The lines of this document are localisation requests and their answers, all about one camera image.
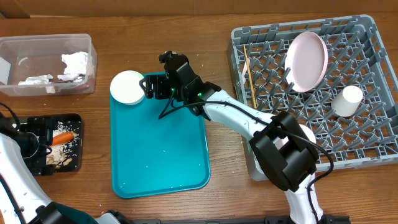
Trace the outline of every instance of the table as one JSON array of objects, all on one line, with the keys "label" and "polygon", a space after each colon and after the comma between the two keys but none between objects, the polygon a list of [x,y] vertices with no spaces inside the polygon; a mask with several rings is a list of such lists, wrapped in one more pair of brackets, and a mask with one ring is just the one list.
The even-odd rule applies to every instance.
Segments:
[{"label": "table", "polygon": [[[85,122],[81,170],[37,177],[49,197],[94,217],[109,209],[125,216],[161,220],[263,218],[288,215],[283,191],[250,179],[241,137],[218,123],[206,122],[211,179],[200,190],[124,200],[111,185],[109,84],[123,70],[162,71],[157,55],[184,53],[195,73],[235,96],[226,49],[236,27],[349,14],[267,14],[230,16],[91,17],[0,21],[0,36],[91,35],[98,53],[95,92],[91,95],[8,97],[0,101],[18,116],[78,113]],[[371,13],[391,63],[398,68],[398,15]],[[398,223],[398,165],[336,170],[319,181],[318,200],[325,213],[349,215],[352,223]]]}]

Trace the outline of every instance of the clear plastic bin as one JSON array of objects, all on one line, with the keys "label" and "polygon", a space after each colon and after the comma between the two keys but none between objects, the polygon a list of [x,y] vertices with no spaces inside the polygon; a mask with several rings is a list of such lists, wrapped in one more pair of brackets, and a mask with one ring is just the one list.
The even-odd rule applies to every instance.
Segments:
[{"label": "clear plastic bin", "polygon": [[[86,74],[65,81],[63,54],[86,52]],[[97,54],[88,34],[35,35],[0,38],[0,91],[9,96],[92,93],[95,89]],[[18,85],[28,77],[51,75],[49,84]]]}]

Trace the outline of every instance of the tray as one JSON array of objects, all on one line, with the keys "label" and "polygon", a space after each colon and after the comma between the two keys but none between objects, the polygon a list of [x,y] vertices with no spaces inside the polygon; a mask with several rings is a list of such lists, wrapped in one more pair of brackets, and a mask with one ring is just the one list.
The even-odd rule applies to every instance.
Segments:
[{"label": "tray", "polygon": [[128,106],[110,96],[112,183],[122,198],[199,189],[210,179],[203,118],[178,110],[158,120],[167,101]]},{"label": "tray", "polygon": [[[306,93],[292,91],[285,78],[286,52],[296,36],[318,34],[328,48],[328,69],[321,83]],[[251,58],[255,95],[251,95],[243,44]],[[335,169],[376,166],[398,162],[398,81],[377,31],[367,15],[288,22],[236,28],[231,33],[228,60],[238,100],[258,110],[277,114],[289,111],[315,133],[317,143],[332,154]],[[354,116],[342,118],[330,108],[331,100],[347,85],[364,92]],[[265,180],[250,147],[244,144],[250,176]],[[320,155],[317,171],[328,169]]]}]

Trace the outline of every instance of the pink plate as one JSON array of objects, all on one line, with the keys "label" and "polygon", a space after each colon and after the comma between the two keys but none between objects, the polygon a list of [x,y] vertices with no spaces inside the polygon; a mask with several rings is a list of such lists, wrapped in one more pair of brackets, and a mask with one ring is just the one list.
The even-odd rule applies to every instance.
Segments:
[{"label": "pink plate", "polygon": [[327,66],[328,49],[322,38],[314,32],[304,32],[293,40],[287,51],[285,69],[291,71],[286,81],[294,82],[294,91],[309,91],[321,82]]}]

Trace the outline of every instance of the plastic container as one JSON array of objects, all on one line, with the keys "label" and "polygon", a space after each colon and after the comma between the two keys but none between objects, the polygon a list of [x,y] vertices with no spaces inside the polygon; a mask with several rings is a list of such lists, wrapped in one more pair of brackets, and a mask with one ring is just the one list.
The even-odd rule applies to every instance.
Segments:
[{"label": "plastic container", "polygon": [[[314,32],[326,43],[328,68],[322,81],[306,93],[294,91],[284,67],[292,41],[303,32]],[[243,44],[250,58],[256,91],[251,95]],[[398,162],[398,81],[376,23],[367,15],[312,21],[240,27],[231,33],[227,58],[238,100],[277,114],[288,111],[314,133],[317,143],[333,157],[335,169],[359,168]],[[363,91],[354,115],[338,116],[331,101],[346,86]],[[250,146],[244,144],[252,179],[266,180]],[[317,171],[329,168],[320,153]]]},{"label": "plastic container", "polygon": [[[63,54],[86,52],[86,75],[79,82],[65,82]],[[97,54],[88,34],[35,35],[0,38],[0,91],[9,96],[92,93]],[[49,84],[18,85],[28,77],[53,76]]]}]

